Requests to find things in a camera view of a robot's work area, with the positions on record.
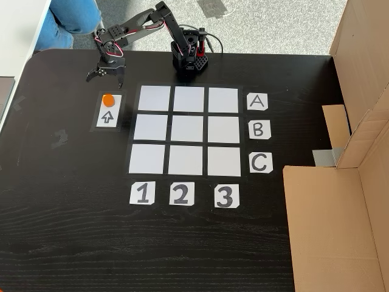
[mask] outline number 2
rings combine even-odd
[[[185,196],[188,193],[188,187],[185,184],[178,184],[176,185],[173,190],[182,190],[182,195],[180,198],[174,200],[175,204],[188,204],[188,200],[184,200]]]
[[[170,205],[192,206],[194,205],[194,203],[195,203],[195,183],[194,182],[174,182],[170,185],[170,199],[169,199]]]

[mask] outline tape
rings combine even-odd
[[[221,0],[198,0],[197,3],[201,7],[206,18],[220,18],[227,12]]]
[[[312,150],[316,166],[334,167],[342,155],[343,148]]]
[[[19,105],[19,102],[22,102],[25,99],[26,99],[25,96],[21,96],[21,97],[18,97],[17,99],[15,99],[15,101],[13,102],[13,109],[15,111],[20,111],[22,109],[22,107]]]
[[[66,144],[67,142],[67,134],[65,130],[60,130],[58,132],[54,133],[55,137],[60,137],[60,140],[56,143],[51,144],[51,149],[57,148],[59,146],[62,146]]]

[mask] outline number 3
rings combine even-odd
[[[226,195],[223,196],[223,198],[227,200],[227,202],[225,204],[222,204],[222,203],[218,202],[218,206],[220,208],[228,208],[228,207],[230,207],[232,205],[232,202],[233,202],[233,200],[231,198],[232,189],[230,187],[221,187],[218,191],[219,191],[219,193],[221,193],[223,191],[226,192]]]
[[[215,207],[236,208],[239,206],[239,185],[218,184],[215,188]]]

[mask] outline cardboard flap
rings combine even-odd
[[[323,105],[329,139],[332,148],[345,148],[350,138],[344,105]]]
[[[388,111],[367,111],[351,135],[337,168],[346,169],[360,166],[370,147],[386,126],[388,113]]]
[[[389,83],[388,11],[389,1],[349,0],[331,49],[353,131]]]
[[[382,277],[389,287],[389,124],[359,167]]]
[[[384,292],[358,169],[283,175],[296,292]]]

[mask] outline person's leg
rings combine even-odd
[[[53,14],[49,10],[44,19],[35,49],[70,49],[72,46],[73,36],[58,26]]]
[[[52,0],[50,10],[70,33],[92,33],[102,20],[95,0]]]

